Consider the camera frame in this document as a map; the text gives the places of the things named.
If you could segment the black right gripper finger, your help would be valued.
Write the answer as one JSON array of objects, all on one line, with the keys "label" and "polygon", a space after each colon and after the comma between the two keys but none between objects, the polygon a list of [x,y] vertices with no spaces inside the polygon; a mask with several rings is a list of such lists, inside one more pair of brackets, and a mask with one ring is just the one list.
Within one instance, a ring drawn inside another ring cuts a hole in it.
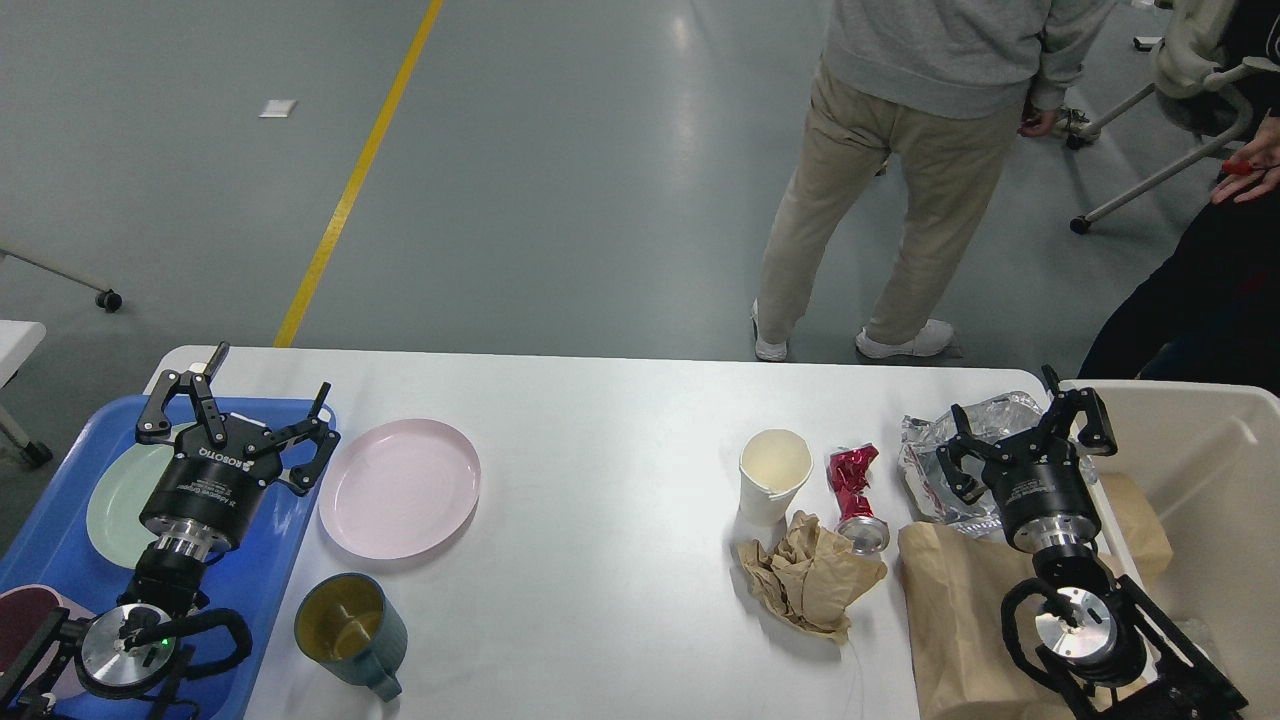
[{"label": "black right gripper finger", "polygon": [[1114,456],[1117,442],[1097,391],[1091,387],[1062,389],[1060,375],[1050,364],[1042,365],[1039,373],[1050,393],[1050,406],[1036,425],[1036,438],[1043,445],[1050,438],[1061,439],[1084,456]]},{"label": "black right gripper finger", "polygon": [[934,455],[950,492],[965,505],[973,505],[984,491],[979,488],[977,478],[963,470],[963,459],[975,457],[982,461],[1000,462],[1001,450],[972,433],[972,425],[963,406],[954,404],[950,411],[955,433],[936,448]]}]

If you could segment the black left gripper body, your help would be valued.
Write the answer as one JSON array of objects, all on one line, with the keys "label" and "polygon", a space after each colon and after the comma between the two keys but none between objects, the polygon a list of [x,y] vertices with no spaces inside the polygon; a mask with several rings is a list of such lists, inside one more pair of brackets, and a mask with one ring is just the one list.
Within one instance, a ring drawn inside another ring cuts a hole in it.
[{"label": "black left gripper body", "polygon": [[239,548],[257,512],[275,457],[248,459],[264,447],[269,429],[250,419],[225,419],[227,445],[216,447],[207,428],[195,424],[175,439],[175,452],[140,512],[157,537],[156,550],[175,553]]}]

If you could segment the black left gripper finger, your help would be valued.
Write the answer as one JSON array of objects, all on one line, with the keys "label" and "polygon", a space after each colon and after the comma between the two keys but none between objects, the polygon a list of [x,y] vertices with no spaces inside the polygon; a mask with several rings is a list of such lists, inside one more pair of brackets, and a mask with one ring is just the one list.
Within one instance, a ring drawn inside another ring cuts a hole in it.
[{"label": "black left gripper finger", "polygon": [[[340,441],[340,434],[332,429],[329,421],[320,418],[330,389],[329,382],[320,384],[317,395],[302,420],[279,430],[266,429],[257,439],[244,445],[244,471],[261,487],[280,482],[296,496],[305,497],[319,483]],[[315,445],[312,457],[297,466],[283,468],[280,455],[300,441]]]},{"label": "black left gripper finger", "polygon": [[214,448],[224,448],[229,439],[221,419],[211,382],[230,351],[228,342],[220,342],[211,357],[195,370],[165,370],[155,380],[137,423],[134,441],[140,445],[160,445],[172,439],[173,424],[166,407],[175,396],[186,396],[192,405],[195,420],[201,425]]}]

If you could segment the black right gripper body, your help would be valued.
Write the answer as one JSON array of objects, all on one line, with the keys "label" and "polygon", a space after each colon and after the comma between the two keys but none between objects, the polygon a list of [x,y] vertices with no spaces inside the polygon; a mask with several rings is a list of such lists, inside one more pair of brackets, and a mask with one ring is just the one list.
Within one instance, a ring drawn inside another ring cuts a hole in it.
[{"label": "black right gripper body", "polygon": [[1053,546],[1088,544],[1101,520],[1070,439],[1024,430],[995,445],[986,461],[1006,541],[1025,553]]}]

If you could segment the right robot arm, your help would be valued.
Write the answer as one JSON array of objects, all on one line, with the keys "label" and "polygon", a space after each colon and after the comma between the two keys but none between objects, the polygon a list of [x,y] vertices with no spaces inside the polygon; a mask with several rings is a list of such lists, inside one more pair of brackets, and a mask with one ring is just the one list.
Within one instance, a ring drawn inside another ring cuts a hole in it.
[{"label": "right robot arm", "polygon": [[991,495],[1007,544],[1034,574],[1000,606],[1014,665],[1060,694],[1078,719],[1238,719],[1247,698],[1128,575],[1101,560],[1103,523],[1082,474],[1084,456],[1117,452],[1103,400],[1062,389],[1043,366],[1048,407],[1024,430],[988,442],[966,410],[936,450],[965,503]]}]

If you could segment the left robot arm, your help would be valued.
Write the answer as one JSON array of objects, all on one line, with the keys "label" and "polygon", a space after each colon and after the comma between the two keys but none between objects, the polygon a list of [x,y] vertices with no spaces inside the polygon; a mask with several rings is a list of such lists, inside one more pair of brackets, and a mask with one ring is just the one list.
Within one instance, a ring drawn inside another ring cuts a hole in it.
[{"label": "left robot arm", "polygon": [[[97,411],[3,560],[3,593],[60,594],[42,612],[4,607],[3,716],[233,719],[243,711],[340,436],[323,384],[293,398],[211,391],[228,354],[161,372],[148,396]],[[86,538],[92,493],[124,448],[163,448],[142,471],[148,533],[133,566]]]}]

